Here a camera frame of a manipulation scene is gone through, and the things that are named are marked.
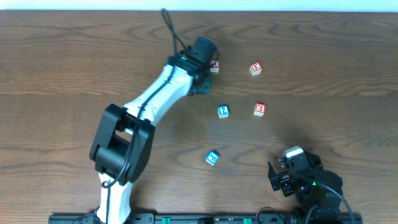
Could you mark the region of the red letter A block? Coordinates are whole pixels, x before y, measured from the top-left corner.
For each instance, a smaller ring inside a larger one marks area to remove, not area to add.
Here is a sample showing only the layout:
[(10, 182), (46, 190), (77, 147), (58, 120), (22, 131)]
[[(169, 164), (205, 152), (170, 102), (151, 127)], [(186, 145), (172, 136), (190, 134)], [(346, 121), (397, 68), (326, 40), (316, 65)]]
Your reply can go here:
[(212, 60), (210, 62), (210, 72), (218, 73), (220, 70), (220, 61), (219, 60)]

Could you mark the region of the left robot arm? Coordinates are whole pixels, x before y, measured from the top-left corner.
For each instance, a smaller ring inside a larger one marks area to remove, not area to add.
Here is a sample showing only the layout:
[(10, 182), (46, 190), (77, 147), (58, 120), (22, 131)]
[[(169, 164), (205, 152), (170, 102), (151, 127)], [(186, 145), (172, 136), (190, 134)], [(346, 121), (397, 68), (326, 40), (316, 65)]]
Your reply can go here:
[(149, 161), (155, 127), (179, 99), (209, 93), (215, 65), (214, 61), (205, 67), (188, 61), (167, 63), (135, 100), (105, 109), (89, 154), (101, 181), (96, 211), (100, 223), (127, 221), (132, 186)]

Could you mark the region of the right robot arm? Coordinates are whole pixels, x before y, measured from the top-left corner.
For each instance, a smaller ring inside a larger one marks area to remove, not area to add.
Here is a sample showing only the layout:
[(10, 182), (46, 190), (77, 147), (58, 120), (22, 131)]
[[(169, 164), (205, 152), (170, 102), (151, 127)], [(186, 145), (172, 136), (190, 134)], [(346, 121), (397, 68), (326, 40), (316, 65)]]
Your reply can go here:
[(279, 159), (283, 172), (268, 164), (268, 178), (274, 191), (295, 196), (299, 208), (288, 215), (286, 223), (343, 223), (340, 217), (342, 178), (325, 170), (318, 155), (294, 147)]

